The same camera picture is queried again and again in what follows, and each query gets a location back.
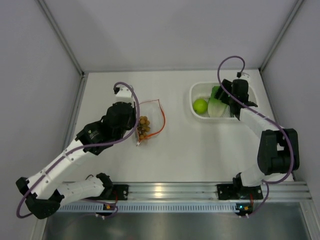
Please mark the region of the green fake lettuce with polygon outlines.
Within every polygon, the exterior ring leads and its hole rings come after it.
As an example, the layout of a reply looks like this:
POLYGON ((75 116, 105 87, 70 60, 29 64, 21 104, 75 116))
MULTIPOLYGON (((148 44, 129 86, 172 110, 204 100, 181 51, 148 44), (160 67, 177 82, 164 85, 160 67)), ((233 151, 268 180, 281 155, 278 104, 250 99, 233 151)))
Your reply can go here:
POLYGON ((227 109, 227 105, 222 101, 215 99, 215 93, 218 90, 219 86, 214 86, 211 90, 210 97, 208 99, 207 113, 210 118, 219 118, 221 117, 225 110, 227 109))

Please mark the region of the green fake apple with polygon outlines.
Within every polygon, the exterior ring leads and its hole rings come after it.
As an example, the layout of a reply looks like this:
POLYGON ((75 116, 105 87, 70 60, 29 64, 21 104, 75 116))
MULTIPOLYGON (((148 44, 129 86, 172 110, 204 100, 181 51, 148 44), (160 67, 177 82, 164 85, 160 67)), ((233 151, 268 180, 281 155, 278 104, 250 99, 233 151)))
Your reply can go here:
POLYGON ((203 115, 208 110, 208 103, 207 103, 207 101, 205 99, 198 98, 193 102, 192 108, 193 108, 195 113, 197 113, 199 115, 203 115))

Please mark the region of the brown fake longan bunch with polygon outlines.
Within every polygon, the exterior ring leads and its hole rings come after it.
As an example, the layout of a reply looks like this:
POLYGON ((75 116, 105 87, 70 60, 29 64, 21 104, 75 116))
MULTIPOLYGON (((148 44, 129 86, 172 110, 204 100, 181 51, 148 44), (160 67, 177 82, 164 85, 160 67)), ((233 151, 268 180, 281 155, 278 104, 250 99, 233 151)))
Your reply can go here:
POLYGON ((150 121, 147 116, 141 116, 137 126, 138 140, 142 141, 147 138, 150 132, 150 121))

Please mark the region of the clear zip bag orange seal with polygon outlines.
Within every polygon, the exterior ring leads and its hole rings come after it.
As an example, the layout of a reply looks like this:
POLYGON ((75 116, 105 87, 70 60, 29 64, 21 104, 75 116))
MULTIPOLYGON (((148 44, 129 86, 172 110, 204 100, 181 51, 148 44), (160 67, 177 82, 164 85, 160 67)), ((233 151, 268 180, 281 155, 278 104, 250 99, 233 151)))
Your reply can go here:
POLYGON ((149 140, 156 138, 166 126, 166 115, 159 99, 146 100, 139 104, 141 116, 147 116, 150 121, 150 131, 146 139, 139 141, 136 128, 136 146, 145 145, 149 140))

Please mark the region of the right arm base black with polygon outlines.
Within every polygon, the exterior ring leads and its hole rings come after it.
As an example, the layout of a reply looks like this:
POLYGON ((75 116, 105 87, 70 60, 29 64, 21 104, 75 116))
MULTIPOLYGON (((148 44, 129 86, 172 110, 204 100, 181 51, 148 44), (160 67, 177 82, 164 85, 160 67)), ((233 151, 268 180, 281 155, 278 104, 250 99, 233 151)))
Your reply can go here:
POLYGON ((231 183, 217 184, 217 194, 220 201, 237 200, 238 196, 234 185, 231 183))

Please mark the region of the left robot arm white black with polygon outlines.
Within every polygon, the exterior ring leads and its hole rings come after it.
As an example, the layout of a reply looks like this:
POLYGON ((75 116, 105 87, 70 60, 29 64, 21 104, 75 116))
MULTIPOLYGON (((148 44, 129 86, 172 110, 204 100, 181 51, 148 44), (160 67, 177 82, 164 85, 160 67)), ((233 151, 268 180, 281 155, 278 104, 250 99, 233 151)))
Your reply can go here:
POLYGON ((136 130, 140 117, 138 103, 116 102, 100 120, 87 124, 70 145, 50 164, 31 177, 16 181, 23 195, 16 215, 25 204, 30 215, 46 219, 60 207, 79 200, 107 200, 114 184, 105 173, 87 180, 65 183, 64 180, 89 156, 98 156, 104 150, 129 138, 136 130))

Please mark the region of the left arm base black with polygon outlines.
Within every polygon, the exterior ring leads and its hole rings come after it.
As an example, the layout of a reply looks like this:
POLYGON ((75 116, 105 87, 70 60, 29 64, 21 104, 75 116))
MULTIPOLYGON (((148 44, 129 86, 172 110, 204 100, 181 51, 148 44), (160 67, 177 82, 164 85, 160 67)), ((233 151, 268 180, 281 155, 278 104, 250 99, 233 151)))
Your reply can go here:
POLYGON ((113 188, 107 191, 106 200, 108 201, 127 201, 129 195, 128 184, 114 184, 113 188))

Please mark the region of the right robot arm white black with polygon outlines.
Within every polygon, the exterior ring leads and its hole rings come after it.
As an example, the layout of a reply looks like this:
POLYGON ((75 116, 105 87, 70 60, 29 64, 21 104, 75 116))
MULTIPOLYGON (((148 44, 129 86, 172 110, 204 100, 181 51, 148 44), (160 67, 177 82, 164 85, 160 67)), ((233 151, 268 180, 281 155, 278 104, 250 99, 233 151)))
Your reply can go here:
POLYGON ((232 179, 231 192, 239 199, 254 195, 260 200, 262 183, 279 184, 299 168, 298 133, 262 114, 258 105, 249 100, 249 83, 244 79, 224 79, 214 99, 227 104, 231 114, 259 140, 256 163, 232 179))

